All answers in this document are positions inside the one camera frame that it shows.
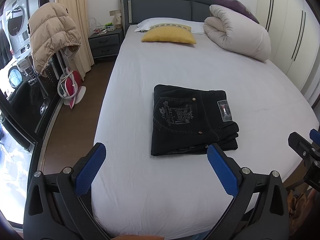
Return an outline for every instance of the dark clothing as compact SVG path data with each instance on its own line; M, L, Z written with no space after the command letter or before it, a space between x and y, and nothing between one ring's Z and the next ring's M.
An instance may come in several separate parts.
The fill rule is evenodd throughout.
M12 60L10 43L3 29L0 29L0 69L3 69Z
M237 149L239 127L226 100L225 91L156 85L151 155L206 154L212 143Z

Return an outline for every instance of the electrical socket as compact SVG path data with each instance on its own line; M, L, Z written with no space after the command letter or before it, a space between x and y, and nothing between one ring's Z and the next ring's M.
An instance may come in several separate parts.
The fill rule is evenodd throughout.
M110 16L113 16L117 13L121 13L121 10L113 10L113 11L109 11L109 13L110 13Z

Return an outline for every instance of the wardrobe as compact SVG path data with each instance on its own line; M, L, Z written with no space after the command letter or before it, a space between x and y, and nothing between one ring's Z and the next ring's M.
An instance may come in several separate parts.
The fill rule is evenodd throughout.
M258 0L256 17L271 40L270 60L301 91L318 68L320 25L305 0Z

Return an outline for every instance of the purple cushion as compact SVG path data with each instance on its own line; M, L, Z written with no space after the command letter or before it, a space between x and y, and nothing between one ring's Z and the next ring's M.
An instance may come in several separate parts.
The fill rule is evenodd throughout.
M213 0L213 4L221 5L234 10L237 13L241 13L242 15L247 16L249 19L259 24L256 17L238 0Z

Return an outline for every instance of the bed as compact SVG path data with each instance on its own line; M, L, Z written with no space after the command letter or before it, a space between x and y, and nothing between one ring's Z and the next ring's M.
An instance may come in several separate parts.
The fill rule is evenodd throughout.
M283 181L301 161L288 146L289 134L308 138L319 122L269 60L223 50L206 35L194 34L195 45L181 45L143 43L144 34L134 32L137 23L151 17L204 21L210 0L121 1L126 36L97 125L95 143L106 146L107 157L92 183L93 215L113 236L175 239L208 231L232 197L206 155L150 155L154 86L224 90L240 128L238 149L226 154L255 173L277 170Z

